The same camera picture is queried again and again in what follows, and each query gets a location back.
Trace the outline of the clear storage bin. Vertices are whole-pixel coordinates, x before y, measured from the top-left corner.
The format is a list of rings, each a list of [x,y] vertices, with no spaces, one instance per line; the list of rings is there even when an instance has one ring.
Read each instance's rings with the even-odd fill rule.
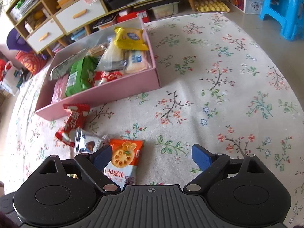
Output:
[[[175,14],[178,14],[179,2],[168,3],[156,7],[152,7],[151,10],[156,19],[162,19],[164,17],[172,17]]]

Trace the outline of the green snack pack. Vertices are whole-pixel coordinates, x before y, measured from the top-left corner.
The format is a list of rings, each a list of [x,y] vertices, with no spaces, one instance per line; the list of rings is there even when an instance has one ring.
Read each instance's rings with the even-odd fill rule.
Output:
[[[92,87],[97,64],[98,58],[85,56],[72,65],[65,89],[66,97]]]

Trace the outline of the pink snack pack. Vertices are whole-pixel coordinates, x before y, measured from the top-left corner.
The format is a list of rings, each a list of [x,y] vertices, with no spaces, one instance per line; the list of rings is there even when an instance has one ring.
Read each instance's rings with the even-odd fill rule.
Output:
[[[52,104],[59,102],[66,97],[65,91],[66,91],[68,79],[69,79],[69,75],[66,74],[62,78],[57,80],[54,87],[54,93],[51,99]]]

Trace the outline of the floral tablecloth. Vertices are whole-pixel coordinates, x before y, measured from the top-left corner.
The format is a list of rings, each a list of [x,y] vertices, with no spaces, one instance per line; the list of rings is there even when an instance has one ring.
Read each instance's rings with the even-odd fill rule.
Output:
[[[144,142],[135,185],[100,192],[55,137],[70,113],[35,113],[49,64],[12,114],[4,216],[17,227],[303,227],[303,109],[278,67],[220,13],[144,25],[160,88],[90,107],[83,127],[107,145]],[[201,173],[194,144],[230,156],[204,192],[183,191]]]

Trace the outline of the red candy snack bag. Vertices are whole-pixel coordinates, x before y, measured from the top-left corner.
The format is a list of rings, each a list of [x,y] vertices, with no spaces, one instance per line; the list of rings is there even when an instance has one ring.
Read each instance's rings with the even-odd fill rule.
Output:
[[[55,137],[74,148],[76,130],[84,127],[91,108],[87,104],[65,104],[63,108],[70,114],[64,126],[55,133]]]

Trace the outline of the red flat box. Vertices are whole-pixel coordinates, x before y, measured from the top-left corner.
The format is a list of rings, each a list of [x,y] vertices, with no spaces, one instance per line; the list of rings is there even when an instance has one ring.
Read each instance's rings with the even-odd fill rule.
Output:
[[[123,21],[134,19],[136,17],[141,18],[144,23],[150,22],[147,10],[131,11],[128,9],[120,11],[116,17],[116,21],[120,23]]]

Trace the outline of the gold foil snack packet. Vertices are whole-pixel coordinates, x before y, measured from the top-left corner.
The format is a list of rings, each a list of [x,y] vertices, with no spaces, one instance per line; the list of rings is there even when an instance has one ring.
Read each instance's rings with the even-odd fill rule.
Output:
[[[68,177],[71,177],[71,178],[75,178],[75,179],[78,178],[78,176],[77,176],[76,174],[67,174],[67,176],[68,176]]]

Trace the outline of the yellow snack bag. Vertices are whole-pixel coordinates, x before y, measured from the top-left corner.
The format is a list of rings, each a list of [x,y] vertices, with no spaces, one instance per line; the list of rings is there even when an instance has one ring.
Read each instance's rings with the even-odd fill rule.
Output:
[[[143,30],[128,27],[115,27],[114,44],[126,51],[147,51],[148,45],[143,39]]]

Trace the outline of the red lantern bag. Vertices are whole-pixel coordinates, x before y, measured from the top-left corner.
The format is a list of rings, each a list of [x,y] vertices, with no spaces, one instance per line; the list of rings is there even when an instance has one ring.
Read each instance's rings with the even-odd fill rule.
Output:
[[[47,57],[36,54],[34,51],[19,51],[15,59],[19,61],[31,74],[35,75],[42,70],[47,63]]]

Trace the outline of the brown beef cracker pack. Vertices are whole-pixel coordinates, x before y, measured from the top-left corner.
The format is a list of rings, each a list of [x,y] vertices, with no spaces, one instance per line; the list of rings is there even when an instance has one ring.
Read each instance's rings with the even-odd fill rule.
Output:
[[[104,54],[107,48],[108,48],[108,43],[98,44],[94,47],[89,48],[89,50],[86,53],[86,56],[99,58]]]

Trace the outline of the orange white biscuit pack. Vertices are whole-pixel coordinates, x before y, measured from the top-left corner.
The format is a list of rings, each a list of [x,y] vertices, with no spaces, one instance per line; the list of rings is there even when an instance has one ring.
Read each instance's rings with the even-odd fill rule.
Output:
[[[125,185],[136,183],[136,170],[143,144],[143,141],[110,139],[112,159],[103,173],[121,189]]]

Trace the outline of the blue plastic stool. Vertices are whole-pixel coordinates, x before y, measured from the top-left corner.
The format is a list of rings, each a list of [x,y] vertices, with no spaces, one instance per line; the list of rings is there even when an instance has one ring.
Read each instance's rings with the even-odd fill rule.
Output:
[[[286,40],[303,38],[303,0],[264,0],[259,18],[267,15],[280,23],[280,35]]]

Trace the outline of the blue triangle snack packet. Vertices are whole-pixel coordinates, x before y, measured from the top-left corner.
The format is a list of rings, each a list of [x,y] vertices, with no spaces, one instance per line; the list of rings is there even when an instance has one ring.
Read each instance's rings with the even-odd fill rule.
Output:
[[[100,148],[108,144],[107,136],[99,136],[91,132],[87,132],[82,128],[76,129],[75,136],[75,154],[89,153],[93,154]]]

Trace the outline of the wooden tv cabinet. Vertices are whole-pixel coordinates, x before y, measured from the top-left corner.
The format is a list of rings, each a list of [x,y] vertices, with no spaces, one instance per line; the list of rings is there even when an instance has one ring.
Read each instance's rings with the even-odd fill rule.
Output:
[[[6,15],[9,21],[20,36],[28,43],[33,51],[37,54],[47,51],[53,57],[51,45],[58,42],[66,47],[67,44],[63,37],[74,31],[85,28],[87,34],[91,34],[90,24],[106,15],[114,12],[106,6],[104,0],[97,0],[88,4],[84,0],[74,0],[60,7],[57,0],[38,0],[27,10],[19,20],[16,20],[11,11],[20,0],[12,0],[9,4]],[[191,8],[195,9],[194,0],[188,0]],[[36,11],[46,10],[46,14],[42,16],[43,21],[29,32],[26,27],[26,21]]]

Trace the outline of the red snack in box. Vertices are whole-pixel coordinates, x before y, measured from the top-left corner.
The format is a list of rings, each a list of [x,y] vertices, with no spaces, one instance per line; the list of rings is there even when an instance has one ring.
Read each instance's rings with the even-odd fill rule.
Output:
[[[100,86],[104,83],[108,83],[110,81],[119,79],[123,75],[124,75],[124,72],[122,72],[120,70],[112,71],[112,72],[106,72],[106,71],[95,72],[92,85]]]

